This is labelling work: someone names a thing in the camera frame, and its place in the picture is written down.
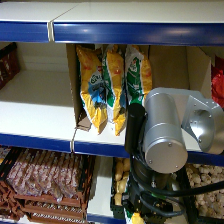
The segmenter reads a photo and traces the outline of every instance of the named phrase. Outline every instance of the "plastic packaging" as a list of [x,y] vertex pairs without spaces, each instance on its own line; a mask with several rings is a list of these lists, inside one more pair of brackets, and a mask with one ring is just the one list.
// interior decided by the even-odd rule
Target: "plastic packaging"
[[80,96],[90,122],[100,133],[100,125],[107,119],[105,88],[102,80],[102,63],[98,59],[101,50],[76,46],[80,62]]
[[53,177],[54,177],[54,174],[55,174],[55,170],[57,168],[57,164],[58,164],[58,158],[55,157],[54,162],[51,166],[51,170],[50,170],[49,175],[48,175],[47,180],[46,180],[46,186],[45,186],[45,189],[44,189],[45,194],[47,194],[47,192],[51,189],[52,182],[54,181]]
[[108,45],[104,53],[103,79],[106,86],[108,121],[117,136],[125,123],[126,100],[124,59],[116,44]]
[[51,165],[52,165],[52,163],[54,161],[54,157],[55,157],[55,153],[52,152],[51,155],[50,155],[50,158],[47,160],[47,163],[46,163],[46,165],[45,165],[45,167],[44,167],[44,169],[42,171],[41,176],[39,176],[39,178],[40,178],[40,186],[41,186],[43,191],[44,191],[44,189],[46,189],[47,177],[48,177],[48,174],[50,172]]
[[39,153],[39,151],[37,151],[37,153],[35,155],[35,158],[33,160],[33,163],[28,168],[27,175],[24,178],[25,179],[25,187],[27,189],[26,195],[36,195],[36,194],[38,194],[36,192],[36,189],[32,188],[32,183],[34,182],[33,177],[32,177],[32,173],[33,173],[33,170],[34,170],[39,158],[40,158],[40,153]]
[[22,184],[23,177],[26,174],[26,170],[28,168],[30,160],[31,160],[31,154],[28,153],[26,159],[23,161],[23,163],[16,175],[16,178],[13,180],[13,188],[18,194],[20,193],[20,190],[21,190],[20,186]]
[[51,188],[49,190],[49,193],[57,200],[57,202],[60,202],[63,198],[63,194],[61,192],[61,189],[59,187],[59,174],[61,172],[61,167],[64,163],[65,159],[65,153],[61,153],[61,157],[58,161],[58,166],[55,170],[55,175],[53,177],[54,181],[51,184]]
[[129,104],[144,101],[152,89],[151,66],[147,56],[136,45],[128,45],[125,55],[125,78]]
[[72,171],[72,180],[70,185],[70,191],[73,194],[73,196],[77,193],[82,167],[83,167],[83,156],[77,155],[75,157],[75,163]]
[[72,171],[73,171],[74,162],[75,162],[75,156],[72,153],[69,160],[68,171],[65,177],[64,195],[67,198],[72,198],[73,196],[72,192],[70,191],[69,185],[71,184],[71,181],[72,181]]
[[68,171],[69,161],[70,161],[70,154],[66,154],[65,161],[63,163],[63,166],[61,167],[61,172],[59,175],[59,187],[63,194],[65,194],[65,181],[66,181],[65,178]]

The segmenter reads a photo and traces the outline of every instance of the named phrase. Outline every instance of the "black cable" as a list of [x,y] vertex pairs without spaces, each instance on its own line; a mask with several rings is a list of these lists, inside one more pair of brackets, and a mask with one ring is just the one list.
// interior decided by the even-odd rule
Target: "black cable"
[[171,217],[183,215],[186,211],[185,206],[180,201],[176,200],[175,198],[168,198],[170,201],[177,203],[182,210],[177,211],[177,212],[164,212],[164,211],[160,210],[159,208],[154,207],[153,205],[147,203],[145,201],[145,199],[143,198],[144,194],[149,194],[149,193],[147,191],[142,191],[140,193],[140,200],[143,203],[143,205],[145,205],[145,207],[147,207],[148,209],[150,209],[153,212],[156,212],[157,214],[159,214],[161,216],[164,216],[166,218],[171,218]]
[[161,195],[161,196],[169,196],[169,197],[188,197],[192,195],[198,195],[198,194],[204,194],[211,191],[216,191],[220,189],[224,189],[224,181],[221,181],[219,183],[210,184],[203,187],[197,187],[192,188],[188,190],[178,190],[178,191],[168,191],[168,190],[161,190],[158,188],[151,187],[150,185],[146,184],[144,181],[142,181],[138,175],[136,174],[134,167],[133,167],[133,158],[130,157],[131,162],[131,172],[134,177],[134,179],[147,191],[150,191],[154,194]]

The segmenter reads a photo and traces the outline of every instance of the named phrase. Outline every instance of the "white shelf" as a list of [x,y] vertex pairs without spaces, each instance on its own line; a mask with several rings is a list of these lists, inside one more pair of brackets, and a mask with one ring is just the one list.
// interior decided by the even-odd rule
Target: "white shelf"
[[87,214],[113,217],[110,210],[112,166],[113,158],[96,157]]
[[68,73],[22,71],[0,91],[0,133],[65,140],[74,135]]
[[224,21],[223,8],[223,1],[89,1],[55,22],[220,23]]
[[50,22],[77,3],[4,2],[0,5],[0,21]]

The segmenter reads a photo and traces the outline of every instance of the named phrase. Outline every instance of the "chip bag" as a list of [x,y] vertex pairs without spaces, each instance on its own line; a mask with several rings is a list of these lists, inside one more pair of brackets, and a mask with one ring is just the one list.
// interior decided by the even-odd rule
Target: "chip bag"
[[127,46],[125,78],[129,104],[139,103],[144,106],[145,98],[152,89],[151,66],[147,56],[136,45]]
[[100,125],[107,119],[102,63],[98,59],[101,49],[91,50],[76,46],[80,62],[80,96],[90,122],[100,133]]
[[124,59],[116,44],[108,45],[103,56],[103,79],[106,86],[108,121],[117,136],[125,123],[126,100]]

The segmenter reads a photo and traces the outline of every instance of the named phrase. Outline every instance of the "blue shelf edge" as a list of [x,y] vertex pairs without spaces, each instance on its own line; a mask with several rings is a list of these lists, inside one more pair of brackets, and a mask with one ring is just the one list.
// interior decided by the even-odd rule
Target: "blue shelf edge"
[[0,145],[71,152],[70,141],[30,136],[0,134]]
[[49,42],[47,22],[0,21],[0,33],[0,41]]
[[88,222],[106,223],[106,224],[126,224],[125,219],[115,219],[113,217],[93,215],[93,214],[88,214],[88,213],[87,213],[87,221]]
[[224,45],[224,23],[54,22],[55,42]]
[[79,154],[129,158],[123,145],[74,142],[74,152]]
[[188,152],[188,163],[224,166],[224,155],[213,155],[203,152]]
[[[89,154],[109,157],[129,158],[123,145],[109,145],[89,142],[74,142],[74,151],[79,154]],[[203,152],[188,151],[188,163],[224,166],[224,155],[213,155]]]

